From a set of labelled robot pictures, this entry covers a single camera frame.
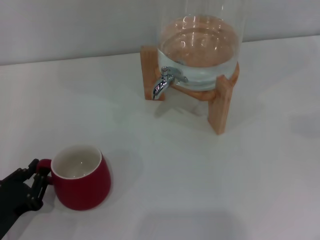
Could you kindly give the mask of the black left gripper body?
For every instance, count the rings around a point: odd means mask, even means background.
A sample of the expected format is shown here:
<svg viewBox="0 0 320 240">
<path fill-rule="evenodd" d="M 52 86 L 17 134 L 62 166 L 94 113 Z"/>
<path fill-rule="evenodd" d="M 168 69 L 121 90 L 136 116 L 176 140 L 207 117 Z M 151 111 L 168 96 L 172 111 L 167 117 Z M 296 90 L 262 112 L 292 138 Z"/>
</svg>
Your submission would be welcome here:
<svg viewBox="0 0 320 240">
<path fill-rule="evenodd" d="M 24 213 L 34 211 L 31 188 L 25 184 L 29 174 L 10 174 L 0 181 L 0 232 L 7 233 Z"/>
</svg>

